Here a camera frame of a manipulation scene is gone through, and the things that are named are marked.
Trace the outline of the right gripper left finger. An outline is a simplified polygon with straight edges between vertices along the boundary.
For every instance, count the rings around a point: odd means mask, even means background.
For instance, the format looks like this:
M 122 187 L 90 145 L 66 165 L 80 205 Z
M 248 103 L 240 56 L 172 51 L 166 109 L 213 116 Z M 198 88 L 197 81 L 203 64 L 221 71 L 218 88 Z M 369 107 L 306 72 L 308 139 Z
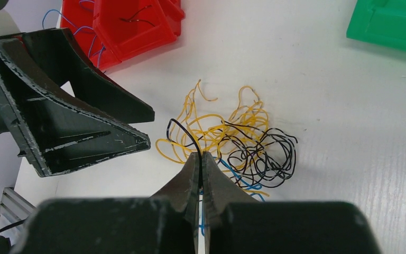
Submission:
M 47 200 L 12 253 L 196 253 L 200 162 L 192 154 L 150 197 Z

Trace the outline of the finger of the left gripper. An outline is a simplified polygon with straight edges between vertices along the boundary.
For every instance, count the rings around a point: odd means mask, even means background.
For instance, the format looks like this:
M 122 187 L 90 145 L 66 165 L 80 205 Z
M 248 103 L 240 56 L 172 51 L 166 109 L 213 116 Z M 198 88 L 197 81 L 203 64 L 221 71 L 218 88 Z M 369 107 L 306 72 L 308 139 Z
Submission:
M 51 80 L 71 84 L 76 98 L 126 124 L 154 121 L 153 108 L 95 67 L 70 29 L 27 32 L 22 41 Z

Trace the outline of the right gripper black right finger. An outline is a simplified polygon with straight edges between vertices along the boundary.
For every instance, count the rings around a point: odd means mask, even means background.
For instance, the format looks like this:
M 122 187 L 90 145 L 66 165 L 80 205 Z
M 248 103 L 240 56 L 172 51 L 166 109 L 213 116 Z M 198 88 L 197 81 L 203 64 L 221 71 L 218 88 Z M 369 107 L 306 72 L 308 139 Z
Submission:
M 207 253 L 380 253 L 364 214 L 338 201 L 260 202 L 201 156 Z

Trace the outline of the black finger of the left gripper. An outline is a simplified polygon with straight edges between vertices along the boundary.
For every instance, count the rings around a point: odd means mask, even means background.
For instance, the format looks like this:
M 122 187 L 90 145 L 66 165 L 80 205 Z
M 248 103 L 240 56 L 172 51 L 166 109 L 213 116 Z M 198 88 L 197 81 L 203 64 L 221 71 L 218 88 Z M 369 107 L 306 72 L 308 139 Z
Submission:
M 22 38 L 0 39 L 0 69 L 8 79 L 10 134 L 40 177 L 79 171 L 150 148 L 147 134 L 76 98 L 29 55 Z

